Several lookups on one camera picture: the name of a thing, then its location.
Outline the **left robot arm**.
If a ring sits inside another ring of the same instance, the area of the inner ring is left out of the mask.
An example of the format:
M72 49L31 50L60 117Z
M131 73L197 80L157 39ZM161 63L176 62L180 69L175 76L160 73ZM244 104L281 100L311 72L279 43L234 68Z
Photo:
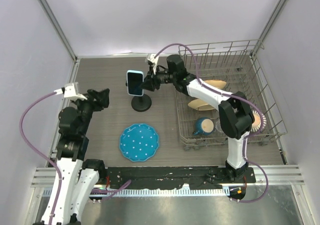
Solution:
M89 139L87 131L94 112L110 104L108 88L89 89L73 101L73 106L58 115L60 138L57 144L56 175L49 202L40 225L79 225L94 185L107 177L105 164L99 159L85 159Z

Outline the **phone with light blue case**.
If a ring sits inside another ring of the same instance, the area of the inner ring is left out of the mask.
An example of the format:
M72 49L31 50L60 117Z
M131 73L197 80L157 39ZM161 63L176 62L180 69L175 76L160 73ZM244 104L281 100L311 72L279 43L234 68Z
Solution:
M127 93L131 96L142 97L144 95L141 84L144 82L144 73L139 70L129 69L126 72Z

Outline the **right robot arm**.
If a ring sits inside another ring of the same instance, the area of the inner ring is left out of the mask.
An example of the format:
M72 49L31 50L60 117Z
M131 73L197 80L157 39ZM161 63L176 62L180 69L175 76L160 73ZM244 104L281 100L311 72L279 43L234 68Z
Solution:
M221 129L228 139L225 175L233 183L241 180L249 167L245 147L255 121L246 96L216 88L188 72L178 54L167 57L167 67L158 65L158 58L152 53L147 55L146 62L149 71L140 86L142 89L153 92L162 84L173 84L177 92L200 99L218 111Z

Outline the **black phone stand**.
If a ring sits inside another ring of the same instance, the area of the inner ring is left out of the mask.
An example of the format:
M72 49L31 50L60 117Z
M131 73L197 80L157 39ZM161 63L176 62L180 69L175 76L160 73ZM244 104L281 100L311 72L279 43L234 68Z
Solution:
M151 105L151 98L147 94L144 94L144 92L143 96L133 96L133 98L131 99L131 107L136 112L146 112L151 108Z

